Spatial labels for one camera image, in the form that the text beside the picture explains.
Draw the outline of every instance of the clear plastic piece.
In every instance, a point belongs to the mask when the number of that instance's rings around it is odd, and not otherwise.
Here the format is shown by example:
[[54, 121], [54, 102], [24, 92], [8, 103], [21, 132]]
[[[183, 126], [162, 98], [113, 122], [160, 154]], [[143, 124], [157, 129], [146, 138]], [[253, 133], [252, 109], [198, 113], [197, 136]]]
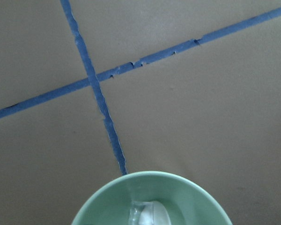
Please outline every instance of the clear plastic piece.
[[128, 225], [171, 225], [169, 214], [160, 202], [132, 202]]

